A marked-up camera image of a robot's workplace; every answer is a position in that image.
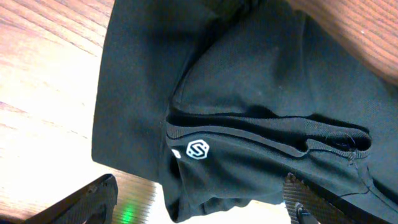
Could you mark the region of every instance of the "clothing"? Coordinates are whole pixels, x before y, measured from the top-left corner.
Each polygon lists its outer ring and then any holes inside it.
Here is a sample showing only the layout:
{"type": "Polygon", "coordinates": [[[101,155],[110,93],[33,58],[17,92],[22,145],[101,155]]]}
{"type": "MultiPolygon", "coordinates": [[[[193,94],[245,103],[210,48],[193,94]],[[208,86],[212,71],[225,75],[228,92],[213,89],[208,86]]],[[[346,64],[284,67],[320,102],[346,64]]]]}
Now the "clothing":
{"type": "Polygon", "coordinates": [[[115,2],[92,157],[175,222],[281,203],[292,172],[397,223],[397,137],[398,88],[283,1],[115,2]]]}

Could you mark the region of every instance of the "black shorts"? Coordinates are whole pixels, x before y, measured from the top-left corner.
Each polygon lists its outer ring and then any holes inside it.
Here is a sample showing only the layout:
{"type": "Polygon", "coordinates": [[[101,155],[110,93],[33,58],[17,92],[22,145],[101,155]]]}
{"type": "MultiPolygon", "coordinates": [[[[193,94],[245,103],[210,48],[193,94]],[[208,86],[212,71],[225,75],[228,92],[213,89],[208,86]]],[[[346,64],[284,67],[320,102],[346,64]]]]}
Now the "black shorts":
{"type": "Polygon", "coordinates": [[[281,203],[293,172],[396,223],[398,88],[283,1],[117,0],[92,157],[176,222],[281,203]]]}

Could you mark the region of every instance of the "dark cloth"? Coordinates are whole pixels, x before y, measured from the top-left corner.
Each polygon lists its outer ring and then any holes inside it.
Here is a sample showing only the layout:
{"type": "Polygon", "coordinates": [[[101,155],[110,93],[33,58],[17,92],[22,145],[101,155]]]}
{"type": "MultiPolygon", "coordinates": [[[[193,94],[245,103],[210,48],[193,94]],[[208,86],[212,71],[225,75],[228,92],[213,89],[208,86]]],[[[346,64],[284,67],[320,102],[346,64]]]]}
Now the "dark cloth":
{"type": "Polygon", "coordinates": [[[283,1],[117,0],[92,157],[175,222],[281,203],[292,172],[397,223],[398,88],[283,1]]]}

